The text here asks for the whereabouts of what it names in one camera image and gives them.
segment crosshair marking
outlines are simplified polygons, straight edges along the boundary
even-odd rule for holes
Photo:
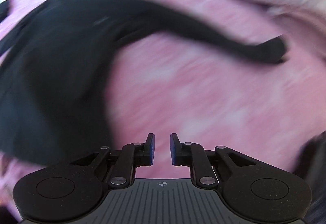
[[[162,181],[162,182],[159,182],[159,183],[158,183],[158,185],[160,185],[160,186],[164,187],[164,186],[168,185],[168,183],[167,183],[167,182],[164,182],[164,181]]]

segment metal pin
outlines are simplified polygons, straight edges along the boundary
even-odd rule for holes
[[[212,185],[216,182],[216,180],[213,177],[205,176],[200,178],[199,180],[203,185]]]
[[[110,182],[114,185],[123,185],[126,181],[124,177],[117,176],[113,177]]]

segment blurry black object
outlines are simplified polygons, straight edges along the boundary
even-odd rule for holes
[[[10,1],[11,0],[5,0],[0,4],[0,22],[2,22],[2,20],[4,20],[9,14]]]
[[[8,212],[6,207],[0,207],[0,224],[17,224],[17,220]]]
[[[307,224],[326,223],[326,131],[303,148],[294,172],[312,190],[312,202],[304,218]]]

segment pink fabric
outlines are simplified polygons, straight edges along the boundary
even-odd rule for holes
[[[45,0],[14,0],[0,38]],[[196,15],[238,41],[260,43],[283,35],[288,61],[278,66],[231,59],[209,46],[157,33],[127,46],[115,61],[105,91],[116,142],[143,142],[156,135],[154,166],[137,177],[189,177],[173,167],[170,133],[206,149],[226,145],[276,167],[290,170],[300,147],[326,130],[326,67],[308,49],[325,39],[290,18],[271,20],[257,5],[240,0],[155,0]],[[0,178],[13,187],[39,167],[15,160]]]
[[[271,16],[291,16],[298,20],[304,21],[317,30],[320,34],[326,36],[326,15],[317,15],[312,12],[300,10],[291,7],[270,7],[267,13]],[[324,45],[314,47],[314,51],[321,56],[326,57],[326,49]]]

